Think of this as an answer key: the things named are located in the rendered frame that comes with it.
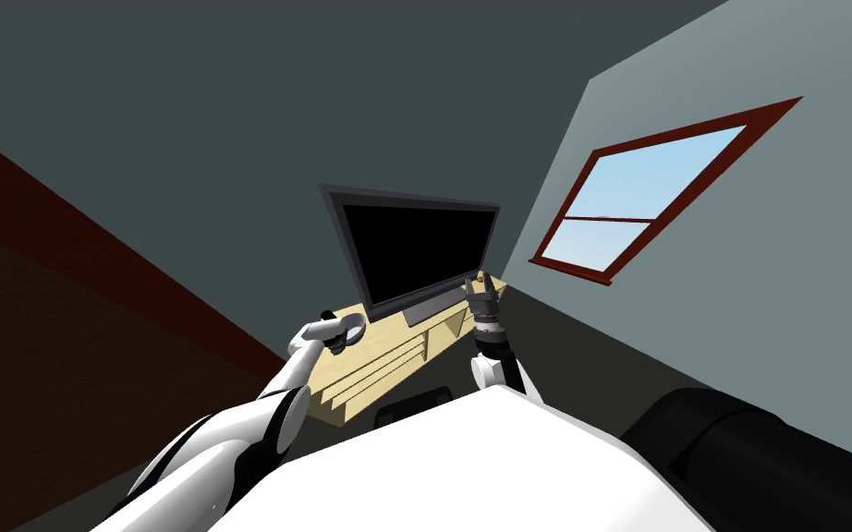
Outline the black flat screen television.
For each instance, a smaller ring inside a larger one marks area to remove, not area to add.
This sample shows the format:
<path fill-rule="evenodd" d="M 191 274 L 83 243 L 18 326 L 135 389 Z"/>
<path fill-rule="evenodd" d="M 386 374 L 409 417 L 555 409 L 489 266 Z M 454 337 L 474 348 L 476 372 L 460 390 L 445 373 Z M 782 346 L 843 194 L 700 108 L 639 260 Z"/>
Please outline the black flat screen television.
<path fill-rule="evenodd" d="M 483 269 L 500 206 L 329 184 L 325 206 L 368 322 L 414 327 L 466 299 Z"/>

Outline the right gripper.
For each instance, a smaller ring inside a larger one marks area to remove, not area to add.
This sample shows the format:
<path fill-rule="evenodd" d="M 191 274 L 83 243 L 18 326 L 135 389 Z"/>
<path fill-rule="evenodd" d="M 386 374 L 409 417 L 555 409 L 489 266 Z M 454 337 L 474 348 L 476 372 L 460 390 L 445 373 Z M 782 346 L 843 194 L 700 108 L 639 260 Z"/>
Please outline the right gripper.
<path fill-rule="evenodd" d="M 479 272 L 479 282 L 484 292 L 475 293 L 474 280 L 466 278 L 464 281 L 466 297 L 469 297 L 469 310 L 476 322 L 498 322 L 499 296 L 495 291 L 493 278 L 487 272 Z"/>

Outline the light wooden drawer cabinet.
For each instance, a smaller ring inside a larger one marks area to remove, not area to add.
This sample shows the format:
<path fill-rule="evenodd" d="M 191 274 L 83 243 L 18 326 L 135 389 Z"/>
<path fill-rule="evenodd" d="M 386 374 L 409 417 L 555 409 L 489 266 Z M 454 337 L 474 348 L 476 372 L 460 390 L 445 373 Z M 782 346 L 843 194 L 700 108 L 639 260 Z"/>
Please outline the light wooden drawer cabinet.
<path fill-rule="evenodd" d="M 414 326 L 400 312 L 370 322 L 360 341 L 342 353 L 322 350 L 308 381 L 308 415 L 343 426 L 465 337 L 474 324 L 466 301 Z"/>

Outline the red framed window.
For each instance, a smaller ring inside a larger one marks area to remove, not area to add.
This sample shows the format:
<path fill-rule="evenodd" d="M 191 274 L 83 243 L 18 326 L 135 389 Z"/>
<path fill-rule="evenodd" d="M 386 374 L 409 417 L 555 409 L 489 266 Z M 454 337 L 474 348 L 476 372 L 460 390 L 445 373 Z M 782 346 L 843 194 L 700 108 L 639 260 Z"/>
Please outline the red framed window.
<path fill-rule="evenodd" d="M 529 263 L 610 286 L 798 98 L 590 153 Z"/>

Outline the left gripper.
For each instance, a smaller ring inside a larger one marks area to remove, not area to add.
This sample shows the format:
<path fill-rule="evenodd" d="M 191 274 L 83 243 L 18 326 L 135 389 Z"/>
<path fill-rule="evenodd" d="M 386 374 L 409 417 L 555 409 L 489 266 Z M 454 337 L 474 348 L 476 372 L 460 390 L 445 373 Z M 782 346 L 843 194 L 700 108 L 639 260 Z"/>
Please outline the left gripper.
<path fill-rule="evenodd" d="M 321 313 L 323 320 L 340 320 L 344 330 L 335 338 L 325 340 L 324 346 L 331 352 L 343 352 L 348 346 L 358 343 L 366 331 L 366 321 L 362 313 L 350 313 L 344 317 L 338 317 L 331 310 Z"/>

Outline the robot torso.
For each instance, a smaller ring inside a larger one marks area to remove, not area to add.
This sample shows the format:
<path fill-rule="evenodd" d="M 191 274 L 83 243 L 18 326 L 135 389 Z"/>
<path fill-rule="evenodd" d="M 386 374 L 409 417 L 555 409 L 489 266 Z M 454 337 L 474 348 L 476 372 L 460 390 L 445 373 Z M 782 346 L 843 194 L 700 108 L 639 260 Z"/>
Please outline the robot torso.
<path fill-rule="evenodd" d="M 611 434 L 493 386 L 280 465 L 210 532 L 714 532 Z"/>

